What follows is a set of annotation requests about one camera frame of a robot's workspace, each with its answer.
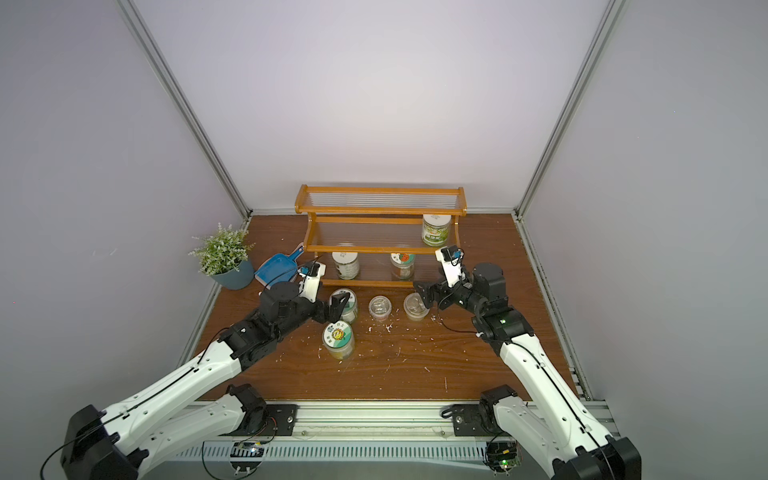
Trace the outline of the sunflower label seed jar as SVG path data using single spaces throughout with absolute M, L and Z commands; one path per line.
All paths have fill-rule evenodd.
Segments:
M 323 331 L 322 341 L 330 355 L 339 361 L 349 358 L 355 347 L 352 327 L 343 320 L 329 323 Z

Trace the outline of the small clear tub brown contents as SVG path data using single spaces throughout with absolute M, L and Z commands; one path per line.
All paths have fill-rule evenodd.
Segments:
M 407 318 L 411 321 L 423 320 L 430 311 L 423 303 L 421 296 L 416 292 L 405 297 L 403 309 Z

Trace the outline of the mimosa leaf label seed jar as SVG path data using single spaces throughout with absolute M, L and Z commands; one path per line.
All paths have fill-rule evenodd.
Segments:
M 340 288 L 332 293 L 332 296 L 347 295 L 348 299 L 340 316 L 340 319 L 348 324 L 353 324 L 358 318 L 358 301 L 355 292 L 348 288 Z

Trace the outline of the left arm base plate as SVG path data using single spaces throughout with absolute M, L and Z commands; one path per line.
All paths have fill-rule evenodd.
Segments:
M 289 437 L 297 420 L 298 405 L 268 403 L 248 411 L 229 436 Z

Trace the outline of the white lid green label jar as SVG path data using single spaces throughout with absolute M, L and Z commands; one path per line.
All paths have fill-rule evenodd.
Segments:
M 424 214 L 422 216 L 422 241 L 428 246 L 440 247 L 446 244 L 451 215 Z

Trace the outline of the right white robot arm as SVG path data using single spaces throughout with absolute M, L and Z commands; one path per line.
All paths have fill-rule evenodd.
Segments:
M 417 282 L 425 306 L 457 305 L 472 315 L 478 337 L 515 374 L 528 405 L 508 387 L 486 392 L 498 432 L 511 436 L 552 479 L 639 479 L 640 452 L 616 438 L 573 393 L 547 357 L 532 326 L 509 302 L 502 269 L 480 263 L 468 272 L 443 264 L 444 280 Z

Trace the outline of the small clear tub red contents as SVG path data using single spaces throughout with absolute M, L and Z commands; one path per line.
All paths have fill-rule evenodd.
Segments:
M 392 312 L 392 302 L 384 295 L 377 295 L 370 300 L 368 309 L 375 321 L 383 322 L 389 318 Z

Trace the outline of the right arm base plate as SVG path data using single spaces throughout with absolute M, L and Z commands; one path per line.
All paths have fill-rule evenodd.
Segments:
M 451 404 L 441 409 L 442 419 L 450 420 L 456 437 L 503 435 L 488 407 L 480 403 Z

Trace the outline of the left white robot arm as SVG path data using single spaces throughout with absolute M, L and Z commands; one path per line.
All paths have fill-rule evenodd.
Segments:
M 248 384 L 231 385 L 213 404 L 183 410 L 214 387 L 248 370 L 308 320 L 340 320 L 349 294 L 323 301 L 316 287 L 280 282 L 259 306 L 222 329 L 187 363 L 144 390 L 102 410 L 88 405 L 69 420 L 60 465 L 69 479 L 139 479 L 210 437 L 266 432 L 266 403 Z

